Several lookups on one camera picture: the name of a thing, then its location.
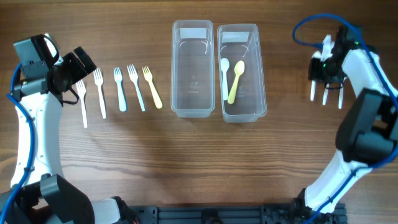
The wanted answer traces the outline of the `wide-handled white spoon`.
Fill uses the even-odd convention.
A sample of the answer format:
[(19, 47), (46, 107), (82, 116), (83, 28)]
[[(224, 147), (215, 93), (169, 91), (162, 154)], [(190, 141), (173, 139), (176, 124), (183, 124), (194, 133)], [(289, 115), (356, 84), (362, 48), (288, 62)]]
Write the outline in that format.
[(220, 61), (220, 65), (221, 65), (221, 74), (222, 74), (221, 90), (222, 90), (223, 100), (226, 101), (228, 99), (227, 72), (229, 69), (229, 60), (227, 58), (222, 58)]

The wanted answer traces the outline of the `thin white plastic fork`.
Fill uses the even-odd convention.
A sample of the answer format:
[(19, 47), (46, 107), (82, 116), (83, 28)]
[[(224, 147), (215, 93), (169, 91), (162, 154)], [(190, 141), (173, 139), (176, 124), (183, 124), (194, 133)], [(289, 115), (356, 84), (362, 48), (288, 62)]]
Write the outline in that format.
[(86, 87), (85, 87), (85, 84), (83, 83), (83, 80), (76, 82), (76, 88), (77, 88), (78, 96), (80, 97), (80, 101), (81, 101), (83, 127), (87, 128), (88, 122), (87, 122), (87, 114), (86, 114), (86, 106), (85, 106)]

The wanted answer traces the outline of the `yellow plastic fork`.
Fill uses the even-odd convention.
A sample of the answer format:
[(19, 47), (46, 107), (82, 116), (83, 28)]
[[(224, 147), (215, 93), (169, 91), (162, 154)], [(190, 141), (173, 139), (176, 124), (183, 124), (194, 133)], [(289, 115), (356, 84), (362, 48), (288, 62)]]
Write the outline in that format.
[(153, 97), (153, 100), (154, 100), (155, 107), (157, 109), (161, 109), (163, 107), (163, 104), (162, 104), (160, 96), (159, 96), (159, 94), (158, 94), (158, 92), (157, 92), (157, 90), (155, 88), (155, 85), (154, 85), (154, 82), (153, 82), (153, 76), (152, 76), (152, 73), (151, 73), (149, 67), (148, 66), (144, 66), (142, 68), (142, 71), (143, 71), (145, 80), (149, 84), (150, 91), (152, 93), (152, 97)]

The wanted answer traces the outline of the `slim white plastic spoon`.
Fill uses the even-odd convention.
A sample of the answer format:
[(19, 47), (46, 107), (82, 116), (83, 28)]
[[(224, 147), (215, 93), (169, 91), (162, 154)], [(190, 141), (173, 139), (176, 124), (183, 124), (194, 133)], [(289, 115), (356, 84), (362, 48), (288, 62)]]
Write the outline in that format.
[(329, 87), (330, 84), (327, 83), (324, 87), (324, 91), (323, 91), (323, 98), (322, 98), (322, 105), (325, 106), (327, 103), (327, 98), (328, 98), (328, 92), (329, 92)]

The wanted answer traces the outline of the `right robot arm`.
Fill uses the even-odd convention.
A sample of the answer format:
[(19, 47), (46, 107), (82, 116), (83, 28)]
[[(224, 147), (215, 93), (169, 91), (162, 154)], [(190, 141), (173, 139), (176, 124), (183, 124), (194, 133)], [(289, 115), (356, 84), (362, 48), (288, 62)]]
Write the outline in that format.
[(293, 199), (292, 219), (324, 222), (339, 200), (362, 177), (397, 157), (397, 90), (379, 63), (374, 47), (363, 45), (358, 27), (339, 26), (336, 38), (327, 35), (311, 58), (308, 79), (311, 97), (318, 83), (343, 96), (351, 82), (356, 101), (336, 133), (335, 154), (312, 185)]

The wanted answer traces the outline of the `slim white plastic fork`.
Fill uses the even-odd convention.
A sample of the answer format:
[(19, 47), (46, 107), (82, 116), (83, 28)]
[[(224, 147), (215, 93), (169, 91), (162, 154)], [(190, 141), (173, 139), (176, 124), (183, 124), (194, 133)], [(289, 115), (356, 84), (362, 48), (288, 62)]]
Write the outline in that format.
[(139, 104), (140, 104), (140, 107), (141, 107), (141, 111), (145, 111), (146, 108), (145, 108), (145, 105), (144, 105), (144, 100), (142, 98), (142, 94), (141, 94), (141, 91), (139, 89), (139, 77), (138, 77), (138, 74), (137, 74), (137, 71), (136, 71), (134, 65), (133, 64), (128, 65), (127, 66), (127, 71), (128, 71), (130, 80), (133, 82), (133, 84), (135, 86), (136, 93), (137, 93), (137, 98), (138, 98), (138, 101), (139, 101)]

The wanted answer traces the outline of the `yellow plastic spoon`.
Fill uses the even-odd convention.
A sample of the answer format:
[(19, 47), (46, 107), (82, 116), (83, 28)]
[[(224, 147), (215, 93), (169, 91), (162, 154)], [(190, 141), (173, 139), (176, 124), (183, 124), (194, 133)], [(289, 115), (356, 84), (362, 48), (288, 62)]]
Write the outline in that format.
[(244, 73), (244, 70), (245, 70), (245, 63), (242, 60), (238, 61), (234, 67), (235, 78), (227, 99), (227, 102), (231, 105), (234, 103), (236, 99), (239, 78)]

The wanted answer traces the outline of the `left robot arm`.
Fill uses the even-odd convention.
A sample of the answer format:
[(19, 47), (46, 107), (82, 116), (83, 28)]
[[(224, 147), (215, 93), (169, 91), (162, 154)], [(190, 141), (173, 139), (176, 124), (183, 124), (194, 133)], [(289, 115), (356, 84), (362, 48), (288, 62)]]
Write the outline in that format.
[(69, 183), (60, 163), (63, 94), (96, 68), (81, 48), (61, 56), (48, 34), (14, 43), (19, 65), (8, 98), (19, 120), (17, 164), (1, 194), (2, 223), (139, 223), (119, 197), (92, 202)]

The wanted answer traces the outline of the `thin white plastic spoon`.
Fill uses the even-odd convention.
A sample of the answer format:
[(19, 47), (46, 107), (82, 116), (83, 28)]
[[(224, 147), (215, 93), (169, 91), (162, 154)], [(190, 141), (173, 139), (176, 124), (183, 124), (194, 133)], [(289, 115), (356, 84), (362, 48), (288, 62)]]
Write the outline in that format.
[(343, 81), (340, 84), (339, 95), (338, 95), (338, 109), (341, 110), (343, 106), (343, 93), (344, 93), (344, 84), (346, 77), (343, 78)]

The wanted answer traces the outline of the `wide-handled white fork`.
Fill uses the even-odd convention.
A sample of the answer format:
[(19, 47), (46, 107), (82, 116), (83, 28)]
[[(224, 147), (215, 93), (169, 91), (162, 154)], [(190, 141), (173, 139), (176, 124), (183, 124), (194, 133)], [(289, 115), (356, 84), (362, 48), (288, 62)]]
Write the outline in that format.
[(114, 72), (114, 80), (117, 84), (117, 89), (118, 89), (119, 110), (124, 112), (127, 110), (127, 104), (126, 104), (126, 99), (124, 96), (123, 86), (122, 86), (123, 75), (122, 75), (119, 67), (115, 67), (113, 69), (113, 72)]

